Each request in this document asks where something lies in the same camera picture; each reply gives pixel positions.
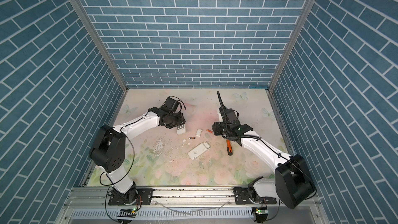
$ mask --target black and orange screwdriver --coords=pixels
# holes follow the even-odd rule
[[[226,140],[226,151],[228,152],[228,155],[232,156],[231,141],[229,141],[228,139]]]

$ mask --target black mounting plate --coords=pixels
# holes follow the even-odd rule
[[[247,187],[234,187],[233,190],[235,195],[235,204],[245,205],[245,204],[256,204],[251,201],[248,193]],[[276,204],[276,198],[265,197],[267,204]]]
[[[152,201],[153,189],[137,189],[138,195],[141,196],[141,205],[150,205]],[[109,206],[128,206],[124,205],[123,201],[117,197],[117,194],[110,195],[108,205]],[[137,202],[134,201],[132,206],[136,206]]]

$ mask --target metal corner post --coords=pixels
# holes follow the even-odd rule
[[[111,56],[109,55],[105,45],[103,44],[101,38],[99,37],[97,31],[95,30],[95,27],[93,23],[91,22],[90,18],[88,17],[86,11],[83,8],[82,3],[80,0],[69,0],[70,4],[72,5],[73,9],[75,10],[77,16],[80,18],[82,21],[84,27],[86,28],[88,34],[92,38],[94,44],[98,48],[99,52],[102,55],[102,58],[105,60],[107,65],[109,66],[112,74],[116,78],[117,82],[119,83],[120,87],[122,88],[123,92],[127,92],[127,85],[124,82],[121,74],[117,70],[115,64],[112,61]]]
[[[285,50],[282,53],[281,59],[276,67],[275,73],[271,78],[271,82],[269,83],[268,90],[272,92],[276,86],[276,82],[279,79],[279,76],[281,75],[281,72],[283,70],[283,67],[285,66],[290,53],[292,52],[293,46],[295,45],[297,38],[299,37],[299,34],[301,32],[302,27],[304,26],[304,23],[310,14],[311,8],[314,5],[315,0],[306,0],[305,4],[301,10],[300,16],[297,20],[297,23],[295,25],[295,28],[292,31],[291,37],[289,39],[289,42],[287,43]]]

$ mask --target brick wallpaper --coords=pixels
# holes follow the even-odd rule
[[[398,223],[398,0],[316,0],[275,88],[331,223]]]
[[[67,0],[0,0],[0,223],[53,222],[121,89]]]
[[[305,0],[81,0],[129,87],[267,87]]]

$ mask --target blue brick wall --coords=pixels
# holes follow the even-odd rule
[[[276,88],[331,223],[398,223],[398,0],[316,0]]]
[[[57,217],[121,89],[67,0],[0,0],[0,223]]]
[[[81,0],[129,87],[267,87],[305,0]]]

